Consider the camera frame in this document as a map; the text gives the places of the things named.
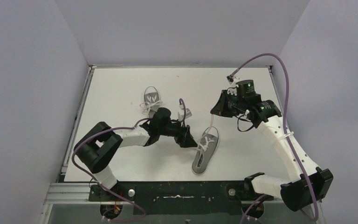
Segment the grey canvas sneaker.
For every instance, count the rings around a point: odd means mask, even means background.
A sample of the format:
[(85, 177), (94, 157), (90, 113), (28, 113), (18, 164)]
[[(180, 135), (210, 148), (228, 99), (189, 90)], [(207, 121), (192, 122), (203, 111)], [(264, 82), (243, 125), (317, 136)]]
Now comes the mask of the grey canvas sneaker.
[(143, 114), (152, 118), (161, 107), (162, 103), (158, 90), (154, 86), (148, 86), (144, 91), (144, 102), (139, 106), (141, 107)]
[(209, 126), (204, 130), (197, 141), (197, 153), (192, 163), (192, 171), (196, 175), (201, 175), (206, 171), (209, 162), (220, 144), (219, 130), (213, 123), (214, 115), (211, 114)]

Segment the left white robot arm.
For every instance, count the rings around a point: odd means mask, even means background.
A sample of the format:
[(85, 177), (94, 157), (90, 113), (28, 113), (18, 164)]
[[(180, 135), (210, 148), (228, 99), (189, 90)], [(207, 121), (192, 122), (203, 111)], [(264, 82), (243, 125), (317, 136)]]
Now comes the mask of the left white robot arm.
[(147, 147), (160, 136), (174, 138), (181, 148), (197, 147), (190, 126), (171, 119), (171, 111), (161, 107), (151, 118), (139, 120), (133, 127), (112, 128), (98, 122), (75, 146), (72, 160), (78, 158), (86, 167), (84, 172), (102, 185), (101, 193), (108, 199), (119, 194), (118, 180), (109, 163), (121, 147)]

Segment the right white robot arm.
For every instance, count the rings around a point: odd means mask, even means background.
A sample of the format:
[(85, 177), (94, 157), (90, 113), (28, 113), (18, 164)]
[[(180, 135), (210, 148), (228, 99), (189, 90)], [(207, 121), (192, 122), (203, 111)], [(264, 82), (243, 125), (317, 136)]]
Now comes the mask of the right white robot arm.
[(325, 198), (333, 181), (329, 169), (322, 170), (302, 149), (294, 133), (283, 124), (282, 113), (272, 100), (262, 100), (255, 92), (253, 80), (229, 79), (230, 87), (222, 90), (210, 113), (237, 117), (252, 123), (281, 158), (289, 179), (256, 173), (245, 178), (244, 195), (256, 199), (260, 194), (282, 199), (292, 211), (298, 211)]

